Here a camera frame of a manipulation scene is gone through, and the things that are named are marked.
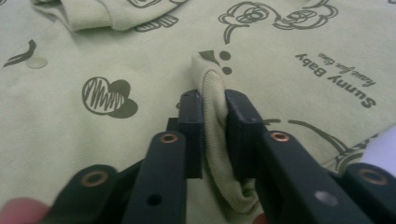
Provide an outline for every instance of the black plastic part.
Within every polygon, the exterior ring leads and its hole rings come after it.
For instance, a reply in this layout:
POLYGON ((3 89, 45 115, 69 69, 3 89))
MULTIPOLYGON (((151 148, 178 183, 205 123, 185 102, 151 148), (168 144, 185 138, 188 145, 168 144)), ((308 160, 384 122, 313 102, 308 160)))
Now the black plastic part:
POLYGON ((94 165, 70 180, 41 224, 93 224, 103 212, 117 182, 116 170, 94 165))
POLYGON ((225 91, 227 117, 227 149, 236 179, 255 178, 257 151, 255 143, 266 132, 262 117, 245 94, 225 91))
POLYGON ((341 184, 375 223, 396 223, 396 179, 388 172, 371 164, 351 164, 341 184))
POLYGON ((198 91, 186 91, 180 96, 178 131, 186 136, 186 178, 202 178, 204 157, 204 114, 198 91))
POLYGON ((148 149, 122 224, 184 224, 187 183, 182 133, 156 134, 148 149))
POLYGON ((139 161, 117 175, 117 184, 107 200, 102 215, 95 224, 120 223, 134 189, 134 182, 143 161, 139 161))
POLYGON ((373 223, 290 134, 267 132, 258 150, 256 190, 269 223, 373 223))

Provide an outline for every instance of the screw hole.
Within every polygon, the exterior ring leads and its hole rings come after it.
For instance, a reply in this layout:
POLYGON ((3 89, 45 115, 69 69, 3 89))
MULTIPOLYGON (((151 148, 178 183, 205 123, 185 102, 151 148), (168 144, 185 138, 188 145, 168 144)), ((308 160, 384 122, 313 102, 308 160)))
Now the screw hole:
POLYGON ((158 204, 163 202, 163 197, 159 194, 151 194, 148 196, 147 203, 150 206, 157 206, 158 204))

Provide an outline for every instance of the finger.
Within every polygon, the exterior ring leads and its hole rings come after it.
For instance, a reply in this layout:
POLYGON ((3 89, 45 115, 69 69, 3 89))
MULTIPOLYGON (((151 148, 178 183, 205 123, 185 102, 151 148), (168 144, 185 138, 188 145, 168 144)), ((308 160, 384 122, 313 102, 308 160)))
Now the finger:
POLYGON ((259 214, 256 219, 254 219, 253 224, 268 224, 268 220, 264 213, 259 214))
POLYGON ((34 199, 19 198, 6 203, 0 211, 0 224, 37 223, 44 218, 49 208, 34 199))

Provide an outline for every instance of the fabric fold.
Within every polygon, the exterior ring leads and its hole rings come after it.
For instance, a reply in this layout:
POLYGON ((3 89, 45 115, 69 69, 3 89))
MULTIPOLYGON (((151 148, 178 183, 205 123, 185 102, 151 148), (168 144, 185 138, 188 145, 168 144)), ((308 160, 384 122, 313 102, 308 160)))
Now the fabric fold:
POLYGON ((225 85, 219 68, 201 56, 192 58, 192 77, 204 102, 205 158, 209 172, 221 195, 238 213, 253 212, 258 206, 254 181, 240 183, 233 177, 233 167, 227 152, 225 128, 228 115, 225 85))
POLYGON ((71 31, 108 27, 125 31, 155 20, 184 1, 32 0, 35 8, 57 17, 71 31))

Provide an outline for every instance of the cartoon print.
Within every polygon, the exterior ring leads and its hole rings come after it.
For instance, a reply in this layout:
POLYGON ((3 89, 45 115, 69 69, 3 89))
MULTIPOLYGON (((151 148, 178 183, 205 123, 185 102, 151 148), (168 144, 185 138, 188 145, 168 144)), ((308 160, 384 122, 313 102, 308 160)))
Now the cartoon print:
MULTIPOLYGON (((210 61, 212 63, 217 64, 218 66, 220 66, 219 61, 216 59, 215 57, 215 51, 214 50, 206 50, 206 51, 201 51, 199 52, 199 54, 201 55, 201 57, 207 61, 210 61)), ((227 51, 222 51, 219 54, 220 58, 223 61, 229 61, 231 59, 231 54, 227 51)), ((223 73, 225 75, 230 75, 233 72, 233 69, 231 69, 230 67, 222 67, 221 70, 223 71, 223 73)))
POLYGON ((309 30, 326 24, 330 18, 338 14, 335 7, 327 5, 329 0, 320 0, 311 7, 295 11, 282 19, 273 8, 263 3, 241 2, 228 9, 227 13, 219 16, 219 21, 227 24, 224 31, 224 42, 231 42, 233 30, 240 27, 249 27, 251 23, 267 20, 273 14, 273 26, 282 30, 309 30))
POLYGON ((8 59, 8 61, 4 64, 4 67, 10 66, 10 65, 13 65, 16 63, 21 63, 21 62, 24 62, 24 61, 30 59, 33 56, 33 54, 35 53, 35 48, 36 48, 35 41, 30 40, 29 41, 29 49, 22 54, 19 54, 17 56, 14 56, 14 57, 8 59))
MULTIPOLYGON (((280 119, 265 119, 264 124, 266 126, 270 126, 272 123, 280 123, 280 119)), ((324 140, 329 142, 335 150, 337 150, 338 155, 334 158, 335 160, 335 171, 338 173, 343 173, 347 166, 352 163, 353 161, 358 161, 362 156, 364 150, 367 148, 368 144, 372 142, 376 137, 377 134, 373 137, 366 139, 362 143, 357 144, 354 147, 347 147, 340 139, 332 136, 328 133, 323 132, 321 129, 307 123, 304 121, 299 120, 288 120, 288 123, 300 125, 307 129, 312 130, 313 132, 317 133, 320 137, 324 140)))
POLYGON ((326 24, 330 18, 338 14, 335 7, 327 5, 329 0, 322 0, 312 7, 291 13, 286 19, 277 21, 273 25, 282 30, 309 30, 326 24))
POLYGON ((143 23, 139 26, 136 26, 134 29, 137 32, 144 33, 147 31, 152 31, 161 27, 169 28, 175 25, 178 22, 178 18, 170 16, 170 15, 163 15, 160 18, 143 23))
POLYGON ((144 8, 155 5, 161 2, 161 0, 128 0, 128 2, 131 3, 134 7, 144 8))
POLYGON ((127 119, 137 112, 137 103, 129 99, 131 86, 125 80, 111 84, 104 77, 90 78, 82 88, 82 102, 96 115, 127 119))
POLYGON ((225 43, 230 43, 234 29, 249 27, 253 22, 264 21, 268 18, 270 11, 276 15, 276 21, 281 19, 275 10, 264 3, 241 2, 228 9, 227 13, 219 16, 219 21, 228 25, 224 31, 225 43))
POLYGON ((171 3, 175 3, 176 5, 180 5, 182 3, 187 2, 187 0, 170 0, 170 1, 171 1, 171 3))

